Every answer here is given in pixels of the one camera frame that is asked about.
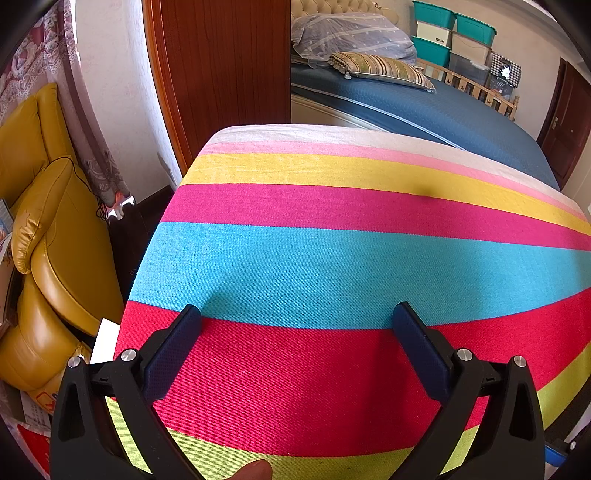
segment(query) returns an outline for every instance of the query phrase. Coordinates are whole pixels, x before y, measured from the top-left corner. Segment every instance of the magenta stripe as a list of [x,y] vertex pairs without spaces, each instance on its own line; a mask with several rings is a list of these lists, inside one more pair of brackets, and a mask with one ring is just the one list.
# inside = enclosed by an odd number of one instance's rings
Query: magenta stripe
[[591,236],[527,216],[345,187],[187,184],[162,221],[409,233],[591,251]]
[[552,198],[533,187],[518,181],[507,179],[500,175],[488,173],[477,168],[466,167],[457,163],[428,157],[426,155],[390,150],[388,148],[363,147],[359,145],[323,144],[315,142],[297,141],[265,141],[265,142],[224,142],[206,145],[199,156],[216,153],[295,153],[309,155],[340,155],[343,157],[373,158],[376,160],[394,161],[435,170],[456,173],[471,179],[482,180],[500,187],[523,193],[529,197],[541,200],[574,215],[581,220],[586,218],[582,212]]

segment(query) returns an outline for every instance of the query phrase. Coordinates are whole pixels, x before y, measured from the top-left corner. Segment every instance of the blue mattress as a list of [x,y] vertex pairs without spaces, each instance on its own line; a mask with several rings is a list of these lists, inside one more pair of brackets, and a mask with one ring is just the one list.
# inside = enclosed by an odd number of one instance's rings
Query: blue mattress
[[437,93],[376,80],[347,80],[333,69],[291,66],[291,91],[389,132],[491,158],[559,190],[542,150],[516,123],[433,80]]

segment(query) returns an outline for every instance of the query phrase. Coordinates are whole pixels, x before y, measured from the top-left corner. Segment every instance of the striped pillow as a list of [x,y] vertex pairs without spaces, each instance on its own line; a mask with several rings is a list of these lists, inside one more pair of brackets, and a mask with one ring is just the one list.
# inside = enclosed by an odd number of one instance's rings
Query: striped pillow
[[330,56],[329,64],[345,75],[345,78],[355,75],[356,77],[399,83],[435,92],[431,80],[415,67],[400,60],[366,53],[340,52]]

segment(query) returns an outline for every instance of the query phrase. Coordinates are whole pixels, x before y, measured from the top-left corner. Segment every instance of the brown wooden door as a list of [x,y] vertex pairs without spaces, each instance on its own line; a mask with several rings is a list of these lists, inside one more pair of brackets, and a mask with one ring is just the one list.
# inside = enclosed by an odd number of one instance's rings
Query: brown wooden door
[[577,164],[591,131],[591,85],[570,64],[564,62],[563,78],[549,112],[548,128],[541,147],[558,185],[562,189]]
[[222,128],[291,121],[288,0],[144,0],[144,20],[183,174]]

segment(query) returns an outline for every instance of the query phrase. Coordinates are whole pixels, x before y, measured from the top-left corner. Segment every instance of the black and white checkered fabric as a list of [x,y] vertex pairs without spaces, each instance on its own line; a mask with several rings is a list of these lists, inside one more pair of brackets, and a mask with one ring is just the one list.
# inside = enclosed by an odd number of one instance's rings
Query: black and white checkered fabric
[[512,87],[518,87],[521,80],[521,67],[495,51],[491,56],[491,73],[506,80]]

